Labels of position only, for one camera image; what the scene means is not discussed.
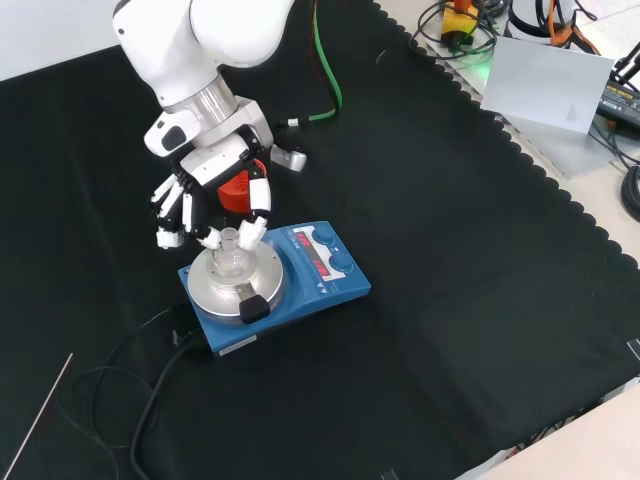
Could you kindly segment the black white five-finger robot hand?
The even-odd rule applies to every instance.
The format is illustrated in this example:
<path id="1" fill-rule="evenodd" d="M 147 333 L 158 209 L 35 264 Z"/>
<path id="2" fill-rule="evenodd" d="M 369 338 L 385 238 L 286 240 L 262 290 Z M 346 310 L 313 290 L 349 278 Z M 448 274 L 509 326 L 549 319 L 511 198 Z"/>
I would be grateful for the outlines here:
<path id="1" fill-rule="evenodd" d="M 217 144 L 198 148 L 171 167 L 171 174 L 153 192 L 151 206 L 157 222 L 156 242 L 162 249 L 181 246 L 190 236 L 207 249 L 222 242 L 219 229 L 197 220 L 210 193 L 245 172 L 248 175 L 250 217 L 239 227 L 239 246 L 255 250 L 267 231 L 271 189 L 266 172 L 256 159 L 263 149 L 256 135 L 243 128 Z"/>

